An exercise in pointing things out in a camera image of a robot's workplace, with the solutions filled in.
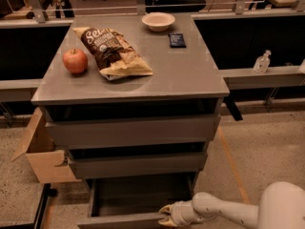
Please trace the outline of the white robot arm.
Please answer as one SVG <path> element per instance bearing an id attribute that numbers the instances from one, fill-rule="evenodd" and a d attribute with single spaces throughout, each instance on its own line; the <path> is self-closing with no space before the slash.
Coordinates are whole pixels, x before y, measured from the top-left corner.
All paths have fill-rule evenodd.
<path id="1" fill-rule="evenodd" d="M 221 216 L 246 229 L 305 229 L 305 190 L 289 182 L 270 184 L 258 205 L 222 200 L 200 192 L 188 201 L 177 201 L 159 210 L 158 223 L 169 227 L 201 224 Z"/>

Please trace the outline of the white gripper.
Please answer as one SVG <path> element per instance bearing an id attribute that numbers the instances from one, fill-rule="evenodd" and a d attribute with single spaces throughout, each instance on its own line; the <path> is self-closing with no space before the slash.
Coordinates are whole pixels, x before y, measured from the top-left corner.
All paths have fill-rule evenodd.
<path id="1" fill-rule="evenodd" d="M 166 227 L 186 226 L 203 222 L 202 216 L 194 210 L 193 203 L 190 200 L 165 205 L 159 210 L 159 213 L 171 214 L 171 216 L 166 216 L 158 221 L 160 225 Z"/>

